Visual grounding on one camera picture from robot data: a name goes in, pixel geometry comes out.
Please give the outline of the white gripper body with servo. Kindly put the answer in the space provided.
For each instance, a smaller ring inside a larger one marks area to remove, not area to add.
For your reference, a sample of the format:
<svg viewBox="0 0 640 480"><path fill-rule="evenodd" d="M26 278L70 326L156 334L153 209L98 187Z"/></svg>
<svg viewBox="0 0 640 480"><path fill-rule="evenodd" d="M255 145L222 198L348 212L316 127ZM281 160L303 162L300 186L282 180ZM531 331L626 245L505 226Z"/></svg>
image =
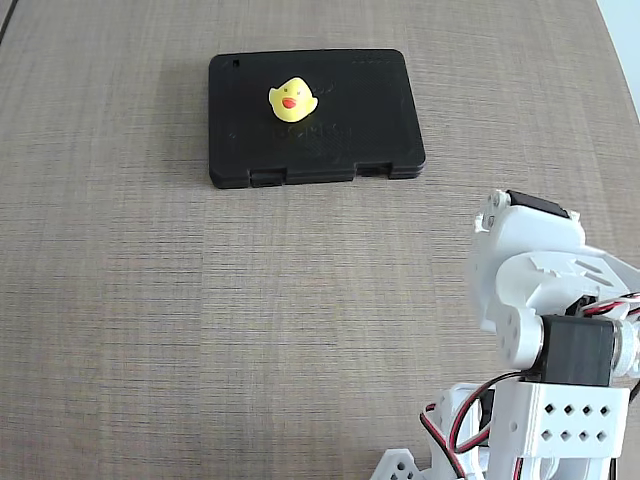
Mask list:
<svg viewBox="0 0 640 480"><path fill-rule="evenodd" d="M492 191L475 215L467 260L472 310L479 326L495 326L487 317L487 308L504 261L537 251L573 253L584 246L578 213L521 192Z"/></svg>

